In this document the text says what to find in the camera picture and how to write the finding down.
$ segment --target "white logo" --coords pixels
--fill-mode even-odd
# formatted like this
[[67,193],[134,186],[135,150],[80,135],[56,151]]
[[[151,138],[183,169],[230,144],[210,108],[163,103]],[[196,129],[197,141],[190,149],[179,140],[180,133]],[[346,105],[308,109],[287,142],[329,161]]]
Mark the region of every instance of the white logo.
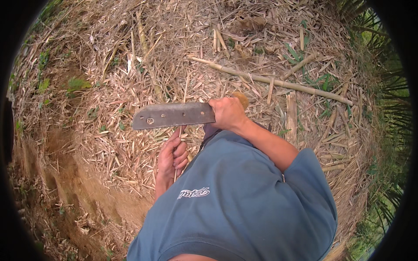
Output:
[[193,198],[193,197],[203,197],[210,193],[209,188],[201,188],[200,190],[182,190],[180,191],[180,195],[178,195],[178,198],[181,197],[187,197],[187,198]]

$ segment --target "forearm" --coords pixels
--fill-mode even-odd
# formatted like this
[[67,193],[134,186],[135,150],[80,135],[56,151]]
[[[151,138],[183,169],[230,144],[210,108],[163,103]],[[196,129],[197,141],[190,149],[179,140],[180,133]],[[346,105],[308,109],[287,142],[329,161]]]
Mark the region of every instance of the forearm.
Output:
[[266,154],[282,173],[298,155],[299,151],[295,146],[258,126],[248,118],[239,128],[232,131]]
[[174,183],[173,179],[163,179],[161,178],[161,175],[157,175],[155,179],[155,200],[154,203],[157,201],[157,199],[164,194],[169,187]]

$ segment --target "hole in blade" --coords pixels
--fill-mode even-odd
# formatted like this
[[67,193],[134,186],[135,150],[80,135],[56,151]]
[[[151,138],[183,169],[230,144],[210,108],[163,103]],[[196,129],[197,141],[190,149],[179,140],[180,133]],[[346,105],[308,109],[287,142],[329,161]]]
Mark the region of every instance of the hole in blade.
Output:
[[152,123],[154,123],[154,118],[148,118],[148,119],[147,119],[147,123],[148,123],[149,125],[151,125]]

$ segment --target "metal blade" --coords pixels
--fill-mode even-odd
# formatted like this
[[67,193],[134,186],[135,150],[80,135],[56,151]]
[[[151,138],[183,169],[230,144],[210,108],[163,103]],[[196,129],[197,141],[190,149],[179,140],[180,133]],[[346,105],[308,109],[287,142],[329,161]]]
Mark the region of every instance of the metal blade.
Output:
[[142,107],[133,116],[135,130],[215,122],[206,102],[163,103]]

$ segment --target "person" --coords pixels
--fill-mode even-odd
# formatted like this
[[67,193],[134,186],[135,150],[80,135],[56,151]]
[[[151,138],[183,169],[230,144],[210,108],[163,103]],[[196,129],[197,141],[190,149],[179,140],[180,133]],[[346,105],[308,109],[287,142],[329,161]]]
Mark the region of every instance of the person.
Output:
[[209,104],[216,122],[205,126],[203,149],[176,182],[175,170],[188,162],[182,127],[162,146],[155,202],[127,260],[323,259],[337,212],[313,151],[298,152],[252,122],[238,98]]

